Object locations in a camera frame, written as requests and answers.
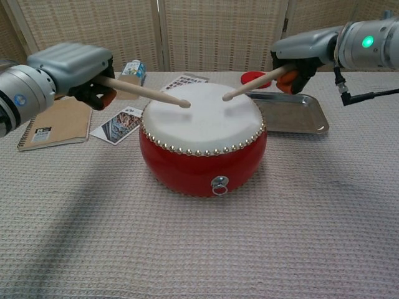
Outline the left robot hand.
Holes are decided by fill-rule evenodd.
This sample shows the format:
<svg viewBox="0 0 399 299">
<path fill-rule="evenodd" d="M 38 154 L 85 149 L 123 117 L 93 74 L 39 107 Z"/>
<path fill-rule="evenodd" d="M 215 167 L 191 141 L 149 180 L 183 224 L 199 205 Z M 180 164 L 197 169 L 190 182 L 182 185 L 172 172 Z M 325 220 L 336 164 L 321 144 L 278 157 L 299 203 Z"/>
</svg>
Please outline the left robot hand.
<svg viewBox="0 0 399 299">
<path fill-rule="evenodd" d="M 43 70 L 55 83 L 56 99 L 75 97 L 94 110 L 104 110 L 116 96 L 110 87 L 94 82 L 97 76 L 114 78 L 110 50 L 77 42 L 63 42 L 27 58 L 28 66 Z"/>
</svg>

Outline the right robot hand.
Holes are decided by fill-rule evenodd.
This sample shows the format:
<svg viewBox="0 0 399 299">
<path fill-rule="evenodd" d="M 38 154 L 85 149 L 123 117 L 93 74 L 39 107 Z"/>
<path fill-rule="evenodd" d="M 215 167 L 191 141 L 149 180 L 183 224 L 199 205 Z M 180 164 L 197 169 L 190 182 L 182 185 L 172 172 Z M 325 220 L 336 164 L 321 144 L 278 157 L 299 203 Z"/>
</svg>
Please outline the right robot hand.
<svg viewBox="0 0 399 299">
<path fill-rule="evenodd" d="M 271 47 L 272 68 L 294 64 L 276 79 L 276 87 L 288 94 L 303 91 L 316 71 L 334 61 L 334 50 L 342 26 L 302 32 L 275 42 Z"/>
</svg>

